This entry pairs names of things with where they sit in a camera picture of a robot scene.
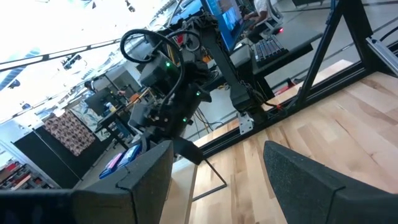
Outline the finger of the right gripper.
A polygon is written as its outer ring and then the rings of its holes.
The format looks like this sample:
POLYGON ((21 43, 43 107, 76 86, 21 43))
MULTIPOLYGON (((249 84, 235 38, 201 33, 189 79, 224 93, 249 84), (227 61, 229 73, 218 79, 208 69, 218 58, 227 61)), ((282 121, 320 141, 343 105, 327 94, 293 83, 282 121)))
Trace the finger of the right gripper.
POLYGON ((144 154, 151 149, 150 137, 147 135, 141 136, 141 153, 144 154))
POLYGON ((186 158, 196 165, 200 165, 204 160, 203 151, 193 142, 184 138, 174 139, 174 153, 186 158))

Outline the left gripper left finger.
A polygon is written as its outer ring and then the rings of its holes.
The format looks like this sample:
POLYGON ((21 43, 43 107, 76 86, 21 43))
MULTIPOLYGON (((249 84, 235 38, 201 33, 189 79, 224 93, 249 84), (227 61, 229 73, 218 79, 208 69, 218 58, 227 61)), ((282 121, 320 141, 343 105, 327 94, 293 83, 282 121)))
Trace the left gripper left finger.
POLYGON ((159 224, 173 154, 164 141, 85 189, 1 190, 0 224, 159 224))

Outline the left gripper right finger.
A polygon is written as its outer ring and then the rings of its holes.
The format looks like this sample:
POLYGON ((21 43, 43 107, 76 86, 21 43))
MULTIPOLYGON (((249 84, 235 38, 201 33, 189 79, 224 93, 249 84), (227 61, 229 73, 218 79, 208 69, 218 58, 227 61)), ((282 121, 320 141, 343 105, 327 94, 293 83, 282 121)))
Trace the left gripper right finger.
POLYGON ((274 141, 263 158, 288 224, 398 224, 398 194, 337 172, 274 141))

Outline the blue Frosted Flakes cereal box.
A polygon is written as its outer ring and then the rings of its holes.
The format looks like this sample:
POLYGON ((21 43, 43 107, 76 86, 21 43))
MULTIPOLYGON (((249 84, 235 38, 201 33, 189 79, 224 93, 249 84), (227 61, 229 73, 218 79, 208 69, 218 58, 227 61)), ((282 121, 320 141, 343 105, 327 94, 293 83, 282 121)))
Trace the blue Frosted Flakes cereal box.
POLYGON ((118 163, 117 168, 120 169, 121 167, 129 164, 132 162, 142 151, 142 144, 137 144, 126 151, 118 163))
POLYGON ((103 179, 108 175, 112 174, 118 167, 120 160, 123 158, 124 152, 116 154, 105 166, 102 172, 99 174, 99 179, 103 179))

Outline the storage shelf with boxes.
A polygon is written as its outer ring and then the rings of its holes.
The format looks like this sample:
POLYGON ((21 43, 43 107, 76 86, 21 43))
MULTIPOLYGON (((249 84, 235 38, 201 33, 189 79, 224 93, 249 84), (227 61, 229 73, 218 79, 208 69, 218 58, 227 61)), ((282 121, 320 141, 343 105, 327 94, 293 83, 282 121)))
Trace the storage shelf with boxes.
POLYGON ((54 189, 54 185, 30 165, 10 160, 0 168, 0 190, 21 189, 54 189))

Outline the black partition panel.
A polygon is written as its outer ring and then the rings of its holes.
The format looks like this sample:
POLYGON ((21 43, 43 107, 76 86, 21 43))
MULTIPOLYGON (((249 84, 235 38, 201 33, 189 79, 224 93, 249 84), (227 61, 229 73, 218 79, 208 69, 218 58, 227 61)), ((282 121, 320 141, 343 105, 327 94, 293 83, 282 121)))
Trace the black partition panel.
POLYGON ((79 156, 74 156, 43 127, 13 143, 61 188, 74 187, 100 158, 112 138, 95 139, 79 156))

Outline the person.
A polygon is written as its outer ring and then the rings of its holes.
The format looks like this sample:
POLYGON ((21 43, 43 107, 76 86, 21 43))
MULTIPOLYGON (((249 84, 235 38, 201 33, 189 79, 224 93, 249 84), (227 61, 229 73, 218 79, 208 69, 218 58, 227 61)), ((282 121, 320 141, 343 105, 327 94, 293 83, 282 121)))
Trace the person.
POLYGON ((261 33, 270 28, 271 21, 280 22, 282 14, 272 5, 271 0, 253 0, 254 11, 246 14, 245 21, 252 20, 247 38, 254 44, 262 40, 261 33))
POLYGON ((84 94, 85 98, 88 98, 96 93, 96 90, 93 86, 93 81, 84 82, 84 87, 87 89, 87 92, 84 94))

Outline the brown patterned cloth panel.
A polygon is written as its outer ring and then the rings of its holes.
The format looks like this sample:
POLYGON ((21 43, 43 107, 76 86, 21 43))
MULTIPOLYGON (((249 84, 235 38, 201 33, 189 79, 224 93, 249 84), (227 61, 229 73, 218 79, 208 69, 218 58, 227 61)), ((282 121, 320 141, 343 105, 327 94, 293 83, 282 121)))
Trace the brown patterned cloth panel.
POLYGON ((95 141, 90 130, 69 110, 60 117, 54 116, 46 120, 44 129, 74 156, 79 156, 95 141))

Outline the computer monitor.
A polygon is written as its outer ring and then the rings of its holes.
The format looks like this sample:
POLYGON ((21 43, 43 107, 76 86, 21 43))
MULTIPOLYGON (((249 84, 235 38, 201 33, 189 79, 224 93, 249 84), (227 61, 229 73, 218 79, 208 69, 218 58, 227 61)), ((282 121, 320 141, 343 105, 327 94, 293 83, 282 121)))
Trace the computer monitor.
POLYGON ((237 0, 200 0, 206 12, 216 17, 223 43, 232 52, 243 32, 244 19, 237 0))

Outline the black overhead light bar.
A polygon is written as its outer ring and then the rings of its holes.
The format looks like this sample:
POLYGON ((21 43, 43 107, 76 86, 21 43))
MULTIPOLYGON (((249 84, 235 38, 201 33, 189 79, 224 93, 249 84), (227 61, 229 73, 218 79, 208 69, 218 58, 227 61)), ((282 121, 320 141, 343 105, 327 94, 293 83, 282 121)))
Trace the black overhead light bar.
POLYGON ((41 63, 41 62, 46 62, 48 60, 53 60, 56 58, 61 58, 61 57, 66 57, 68 55, 72 54, 77 54, 81 52, 86 52, 89 50, 94 50, 102 47, 106 47, 109 45, 117 44, 120 42, 121 39, 113 39, 113 40, 107 40, 104 42, 99 42, 95 44, 90 44, 82 47, 75 47, 72 49, 67 49, 67 50, 61 50, 58 52, 53 52, 49 54, 42 54, 42 55, 36 55, 33 57, 27 57, 27 58, 21 58, 18 60, 12 60, 9 62, 1 62, 0 63, 0 72, 6 71, 6 70, 11 70, 17 67, 23 67, 23 66, 28 66, 32 65, 35 63, 41 63))

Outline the backlit computer keyboard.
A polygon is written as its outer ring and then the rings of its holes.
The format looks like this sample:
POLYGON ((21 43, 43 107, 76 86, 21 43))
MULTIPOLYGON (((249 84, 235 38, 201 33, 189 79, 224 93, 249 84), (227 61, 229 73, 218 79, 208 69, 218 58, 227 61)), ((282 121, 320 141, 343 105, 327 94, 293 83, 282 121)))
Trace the backlit computer keyboard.
POLYGON ((265 66, 288 52, 275 35, 269 35, 254 44, 254 58, 258 67, 265 66))

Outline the black desk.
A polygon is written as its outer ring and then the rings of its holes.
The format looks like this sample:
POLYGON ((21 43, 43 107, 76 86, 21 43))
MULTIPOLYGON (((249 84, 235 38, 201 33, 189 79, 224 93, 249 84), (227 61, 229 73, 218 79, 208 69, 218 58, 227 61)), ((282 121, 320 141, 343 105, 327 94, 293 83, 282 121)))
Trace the black desk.
POLYGON ((300 34, 296 31, 288 30, 280 32, 275 36, 289 52, 265 66, 257 66, 254 58, 254 44, 244 44, 231 55, 233 64, 240 72, 243 72, 244 67, 249 68, 249 81, 252 82, 255 89, 261 92, 267 99, 273 98, 274 92, 266 82, 265 77, 312 51, 312 42, 319 39, 322 36, 322 33, 305 31, 300 34))

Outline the silver metal bracket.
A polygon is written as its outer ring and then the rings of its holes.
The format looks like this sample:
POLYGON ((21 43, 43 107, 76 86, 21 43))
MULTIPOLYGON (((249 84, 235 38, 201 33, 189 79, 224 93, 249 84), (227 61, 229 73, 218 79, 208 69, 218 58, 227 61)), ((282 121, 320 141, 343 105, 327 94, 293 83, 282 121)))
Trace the silver metal bracket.
POLYGON ((241 135, 253 130, 254 120, 247 112, 238 113, 239 132, 241 135))

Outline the black aluminium table frame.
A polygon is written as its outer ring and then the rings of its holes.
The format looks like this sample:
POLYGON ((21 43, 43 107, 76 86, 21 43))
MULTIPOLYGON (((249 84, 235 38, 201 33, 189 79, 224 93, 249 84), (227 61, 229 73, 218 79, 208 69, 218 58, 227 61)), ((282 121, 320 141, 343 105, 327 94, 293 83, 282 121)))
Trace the black aluminium table frame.
POLYGON ((384 45, 373 37, 361 0, 332 0, 326 29, 298 93, 283 101, 279 107, 265 111, 263 115, 269 114, 271 117, 255 125, 253 130, 241 134, 238 128, 234 128, 201 145, 199 149, 205 157, 210 157, 376 71, 389 71, 398 78, 398 40, 384 45), (315 84, 316 75, 341 18, 345 19, 360 61, 315 84))

